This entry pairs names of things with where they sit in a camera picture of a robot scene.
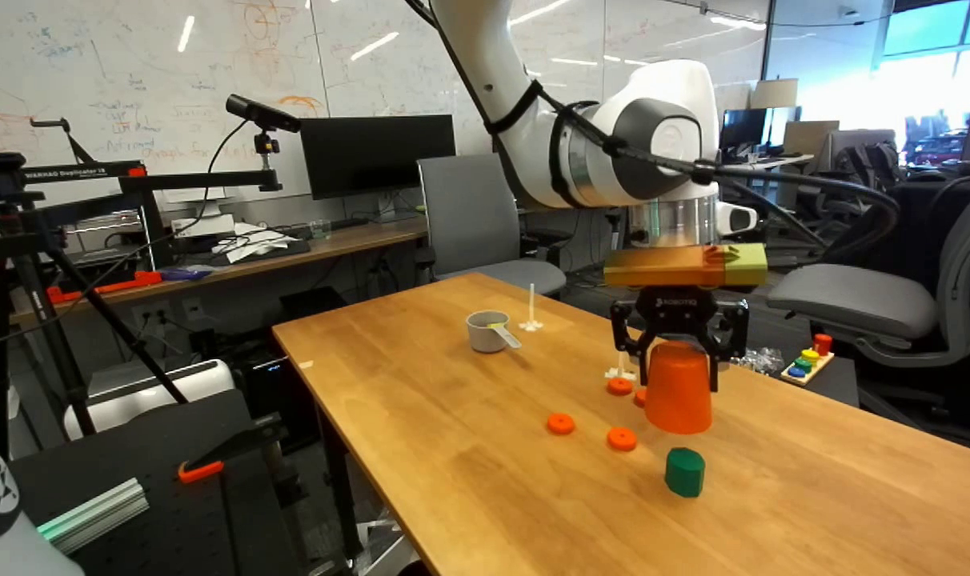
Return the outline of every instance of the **gray office chair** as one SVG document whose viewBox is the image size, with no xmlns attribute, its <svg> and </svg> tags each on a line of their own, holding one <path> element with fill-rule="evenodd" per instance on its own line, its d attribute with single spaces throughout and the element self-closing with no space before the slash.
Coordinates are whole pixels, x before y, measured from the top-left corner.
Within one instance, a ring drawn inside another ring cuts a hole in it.
<svg viewBox="0 0 970 576">
<path fill-rule="evenodd" d="M 970 205 L 942 245 L 935 294 L 899 276 L 816 263 L 786 276 L 769 305 L 811 317 L 878 366 L 949 367 L 970 354 Z M 945 349 L 914 349 L 935 328 Z"/>
<path fill-rule="evenodd" d="M 498 155 L 421 159 L 432 278 L 485 271 L 501 281 L 555 294 L 568 276 L 523 257 L 512 188 Z"/>
</svg>

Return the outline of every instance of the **small orange object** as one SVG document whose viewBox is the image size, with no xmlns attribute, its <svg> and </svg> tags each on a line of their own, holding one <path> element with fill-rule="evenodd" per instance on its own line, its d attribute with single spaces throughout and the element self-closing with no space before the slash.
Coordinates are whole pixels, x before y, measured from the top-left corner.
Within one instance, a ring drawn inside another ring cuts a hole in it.
<svg viewBox="0 0 970 576">
<path fill-rule="evenodd" d="M 143 181 L 151 175 L 140 162 L 127 167 L 127 181 Z"/>
<path fill-rule="evenodd" d="M 634 390 L 634 384 L 627 381 L 627 379 L 613 379 L 610 381 L 610 395 L 616 395 L 616 396 L 626 396 L 626 395 L 632 395 Z"/>
<path fill-rule="evenodd" d="M 549 415 L 549 432 L 550 434 L 574 434 L 574 428 L 577 428 L 574 415 L 568 415 L 568 412 L 550 412 Z"/>
<path fill-rule="evenodd" d="M 821 354 L 829 354 L 829 351 L 834 351 L 834 332 L 816 332 L 816 337 L 814 337 L 814 349 L 816 349 Z"/>
<path fill-rule="evenodd" d="M 212 465 L 203 465 L 203 466 L 185 466 L 185 465 L 178 466 L 178 480 L 185 485 L 185 486 L 221 476 L 221 473 L 226 473 L 226 461 L 212 461 Z"/>
<path fill-rule="evenodd" d="M 610 445 L 613 445 L 613 453 L 634 453 L 638 434 L 632 428 L 610 428 Z"/>
</svg>

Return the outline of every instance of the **green cap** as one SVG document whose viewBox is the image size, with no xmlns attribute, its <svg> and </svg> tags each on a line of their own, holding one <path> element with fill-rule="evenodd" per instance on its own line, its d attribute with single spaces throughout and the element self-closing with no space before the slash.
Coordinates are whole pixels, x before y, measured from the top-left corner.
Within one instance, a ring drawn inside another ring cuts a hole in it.
<svg viewBox="0 0 970 576">
<path fill-rule="evenodd" d="M 665 458 L 665 485 L 673 492 L 695 501 L 705 486 L 705 458 L 692 447 L 673 447 Z"/>
</svg>

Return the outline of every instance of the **black mount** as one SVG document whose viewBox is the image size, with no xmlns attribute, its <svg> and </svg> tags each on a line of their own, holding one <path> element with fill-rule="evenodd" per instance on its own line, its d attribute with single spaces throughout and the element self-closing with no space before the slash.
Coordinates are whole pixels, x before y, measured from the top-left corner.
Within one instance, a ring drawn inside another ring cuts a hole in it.
<svg viewBox="0 0 970 576">
<path fill-rule="evenodd" d="M 642 314 L 645 332 L 632 340 L 632 317 Z M 642 287 L 638 305 L 613 305 L 616 349 L 634 354 L 647 389 L 647 349 L 657 337 L 692 337 L 712 358 L 712 390 L 718 390 L 718 363 L 747 351 L 747 302 L 721 305 L 700 287 Z"/>
</svg>

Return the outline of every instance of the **whiteboard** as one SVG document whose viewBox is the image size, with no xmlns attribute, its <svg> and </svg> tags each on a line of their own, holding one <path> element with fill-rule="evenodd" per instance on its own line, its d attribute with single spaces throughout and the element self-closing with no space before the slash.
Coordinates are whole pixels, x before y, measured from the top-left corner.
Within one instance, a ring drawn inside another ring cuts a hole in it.
<svg viewBox="0 0 970 576">
<path fill-rule="evenodd" d="M 718 79 L 759 70 L 759 34 L 721 31 L 699 11 L 665 0 L 512 0 L 525 69 L 564 98 L 603 98 L 645 61 L 699 57 Z M 181 34 L 197 15 L 185 50 Z M 457 155 L 491 150 L 491 136 L 443 39 L 406 0 L 0 0 L 0 150 L 28 162 L 71 162 L 69 120 L 98 159 L 143 159 L 151 172 L 203 172 L 237 126 L 226 98 L 315 117 L 451 117 Z M 217 169 L 257 169 L 253 127 Z M 307 197 L 299 136 L 274 156 L 284 197 Z M 109 197 L 114 182 L 55 188 L 51 202 Z M 265 199 L 228 188 L 231 199 Z"/>
<path fill-rule="evenodd" d="M 28 167 L 71 162 L 64 132 L 28 126 L 69 120 L 98 159 L 205 172 L 241 121 L 226 112 L 231 92 L 322 117 L 318 61 L 304 0 L 0 0 L 0 150 L 26 155 Z M 244 127 L 217 169 L 257 169 L 253 136 Z M 294 136 L 281 136 L 274 162 L 288 188 L 307 188 Z"/>
</svg>

